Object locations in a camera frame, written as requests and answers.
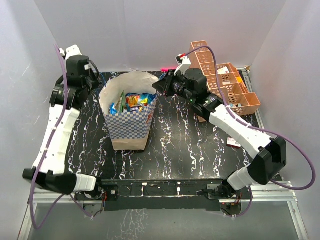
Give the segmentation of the blue checkered paper bag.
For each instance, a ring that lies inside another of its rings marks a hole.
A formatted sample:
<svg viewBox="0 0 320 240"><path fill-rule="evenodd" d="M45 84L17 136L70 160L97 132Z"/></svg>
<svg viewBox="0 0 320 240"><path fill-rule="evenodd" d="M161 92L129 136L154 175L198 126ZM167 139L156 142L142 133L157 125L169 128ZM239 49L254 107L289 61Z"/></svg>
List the blue checkered paper bag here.
<svg viewBox="0 0 320 240"><path fill-rule="evenodd" d="M114 150L145 150L158 97L152 84L158 80L148 72L131 71L110 79L101 90L99 103ZM123 112L118 113L123 91L125 95L149 93L156 97L143 111L128 112L125 103Z"/></svg>

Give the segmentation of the green yellow snack bag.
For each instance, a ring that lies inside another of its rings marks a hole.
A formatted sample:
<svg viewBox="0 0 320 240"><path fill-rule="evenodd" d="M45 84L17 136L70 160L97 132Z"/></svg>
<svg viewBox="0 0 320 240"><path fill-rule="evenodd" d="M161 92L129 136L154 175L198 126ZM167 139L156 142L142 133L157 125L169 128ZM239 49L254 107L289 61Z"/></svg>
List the green yellow snack bag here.
<svg viewBox="0 0 320 240"><path fill-rule="evenodd" d="M121 95L120 95L120 98L119 98L119 101L118 101L118 104L117 104L117 112L118 113L122 113L123 112L125 102L126 102L126 95L125 95L125 92L123 91L121 93Z"/></svg>

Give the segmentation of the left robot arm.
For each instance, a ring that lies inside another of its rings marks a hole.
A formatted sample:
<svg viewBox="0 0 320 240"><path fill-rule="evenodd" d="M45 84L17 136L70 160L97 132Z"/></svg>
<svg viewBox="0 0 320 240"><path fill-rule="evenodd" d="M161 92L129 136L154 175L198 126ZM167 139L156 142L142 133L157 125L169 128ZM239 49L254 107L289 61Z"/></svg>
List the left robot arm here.
<svg viewBox="0 0 320 240"><path fill-rule="evenodd" d="M103 195L102 185L94 176L66 173L65 158L71 134L81 108L101 81L85 55L65 59L66 72L57 80L49 101L49 120L39 154L22 177L32 188L69 195L86 192L93 200Z"/></svg>

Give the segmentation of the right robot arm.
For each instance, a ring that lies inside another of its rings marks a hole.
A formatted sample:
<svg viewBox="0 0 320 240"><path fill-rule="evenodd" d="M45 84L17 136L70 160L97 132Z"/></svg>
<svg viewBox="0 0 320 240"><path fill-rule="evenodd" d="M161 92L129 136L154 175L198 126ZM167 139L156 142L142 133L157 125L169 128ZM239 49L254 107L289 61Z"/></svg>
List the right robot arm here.
<svg viewBox="0 0 320 240"><path fill-rule="evenodd" d="M251 129L242 118L230 114L223 100L208 90L207 78L201 70L190 68L182 74L170 69L152 87L163 96L186 99L198 116L219 127L249 153L252 163L223 180L218 187L220 195L233 199L252 184L266 185L286 166L286 141Z"/></svg>

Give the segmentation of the pink tape strip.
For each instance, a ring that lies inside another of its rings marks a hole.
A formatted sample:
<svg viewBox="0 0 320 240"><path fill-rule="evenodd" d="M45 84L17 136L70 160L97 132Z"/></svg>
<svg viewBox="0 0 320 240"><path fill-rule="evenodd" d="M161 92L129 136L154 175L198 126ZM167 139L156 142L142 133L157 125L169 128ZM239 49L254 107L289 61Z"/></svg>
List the pink tape strip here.
<svg viewBox="0 0 320 240"><path fill-rule="evenodd" d="M175 70L175 68L161 68L161 72L168 72L170 70Z"/></svg>

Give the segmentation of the colourful candy packet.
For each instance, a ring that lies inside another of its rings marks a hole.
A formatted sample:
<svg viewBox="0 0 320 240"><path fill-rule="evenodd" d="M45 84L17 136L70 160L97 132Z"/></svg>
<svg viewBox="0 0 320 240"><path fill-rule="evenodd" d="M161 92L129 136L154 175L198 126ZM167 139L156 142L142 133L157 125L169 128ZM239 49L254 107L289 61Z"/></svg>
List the colourful candy packet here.
<svg viewBox="0 0 320 240"><path fill-rule="evenodd" d="M125 96L125 106L128 112L143 111L156 98L156 94L128 93Z"/></svg>

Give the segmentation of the orange plastic file organizer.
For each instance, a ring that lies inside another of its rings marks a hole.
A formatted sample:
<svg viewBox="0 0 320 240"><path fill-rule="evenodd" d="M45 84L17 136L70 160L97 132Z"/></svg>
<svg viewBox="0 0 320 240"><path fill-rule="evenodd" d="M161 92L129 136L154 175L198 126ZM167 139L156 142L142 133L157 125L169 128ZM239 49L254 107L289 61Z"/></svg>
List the orange plastic file organizer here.
<svg viewBox="0 0 320 240"><path fill-rule="evenodd" d="M207 42L204 40L190 43L190 50L201 47L188 55L191 67L202 70L207 78L209 91L219 98L222 97L218 89L218 85L220 85L228 105L238 116L254 114L261 105L257 95L254 92L249 92L239 71L230 62L218 64L218 74L216 74L213 56L205 48L206 45Z"/></svg>

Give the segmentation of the small red white box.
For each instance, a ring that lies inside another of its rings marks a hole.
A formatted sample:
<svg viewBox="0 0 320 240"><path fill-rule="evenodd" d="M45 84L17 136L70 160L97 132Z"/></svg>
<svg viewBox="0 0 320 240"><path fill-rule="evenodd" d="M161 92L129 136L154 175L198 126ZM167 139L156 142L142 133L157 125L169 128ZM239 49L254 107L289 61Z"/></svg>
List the small red white box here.
<svg viewBox="0 0 320 240"><path fill-rule="evenodd" d="M233 139L231 137L227 138L226 145L228 147L233 147L233 148L241 148L242 147L235 139Z"/></svg>

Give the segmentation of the aluminium base frame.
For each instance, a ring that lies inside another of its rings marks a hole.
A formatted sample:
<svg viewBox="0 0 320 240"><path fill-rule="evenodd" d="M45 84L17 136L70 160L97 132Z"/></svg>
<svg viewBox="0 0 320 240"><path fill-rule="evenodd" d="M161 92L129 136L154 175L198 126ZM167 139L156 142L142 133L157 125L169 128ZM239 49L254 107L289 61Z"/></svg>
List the aluminium base frame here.
<svg viewBox="0 0 320 240"><path fill-rule="evenodd" d="M129 209L220 210L223 199L198 196L219 184L252 157L227 146L227 134L201 123L184 99L159 96L145 150L114 150L99 104L97 88L83 104L67 141L62 172L97 177L94 197L61 195L36 189L33 205L77 203L84 210L103 205L105 211Z"/></svg>

